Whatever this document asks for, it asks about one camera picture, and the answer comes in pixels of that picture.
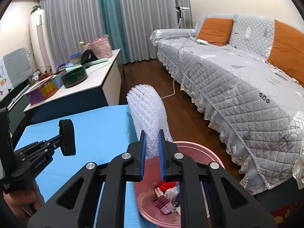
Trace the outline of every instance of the human hand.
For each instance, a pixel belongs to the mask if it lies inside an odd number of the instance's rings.
[[[29,190],[17,190],[9,194],[3,193],[3,197],[17,219],[25,226],[29,221],[29,217],[23,210],[22,205],[33,204],[34,208],[39,210],[44,204],[44,198],[40,193],[36,181],[31,184]]]

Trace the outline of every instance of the colorful box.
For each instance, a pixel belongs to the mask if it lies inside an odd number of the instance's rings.
[[[33,85],[24,95],[28,102],[34,105],[47,98],[52,97],[62,86],[61,76],[66,73],[66,70],[61,70],[48,78],[39,81]]]

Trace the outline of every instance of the red package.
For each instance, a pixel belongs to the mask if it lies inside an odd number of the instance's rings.
[[[278,224],[278,227],[288,218],[292,210],[296,207],[296,203],[287,205],[279,210],[271,212],[272,216],[275,218],[275,221]]]
[[[161,182],[159,184],[159,189],[162,192],[165,192],[167,189],[170,189],[172,187],[175,187],[175,182]]]

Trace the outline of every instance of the pink plastic tub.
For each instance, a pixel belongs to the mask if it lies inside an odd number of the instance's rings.
[[[219,157],[202,145],[186,141],[176,141],[174,143],[181,153],[192,157],[198,163],[209,164],[215,161],[224,167]],[[139,183],[134,183],[138,211],[153,224],[167,228],[179,228],[181,226],[181,216],[178,213],[164,215],[153,205],[153,200],[156,198],[154,188],[157,188],[161,181],[159,157],[146,160],[143,180]]]

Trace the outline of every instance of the desk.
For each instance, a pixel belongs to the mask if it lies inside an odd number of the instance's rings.
[[[74,123],[76,155],[64,157],[60,149],[55,150],[54,160],[38,175],[36,181],[45,201],[86,163],[110,162],[125,152],[130,143],[137,141],[128,105],[103,107],[62,119],[71,119]],[[58,135],[59,120],[28,126],[16,149]],[[139,215],[131,182],[127,182],[124,227],[155,228],[154,224]]]
[[[28,105],[24,112],[32,123],[45,122],[96,108],[118,105],[122,81],[120,49],[110,60],[86,69],[88,78],[76,86],[62,86],[52,97]]]

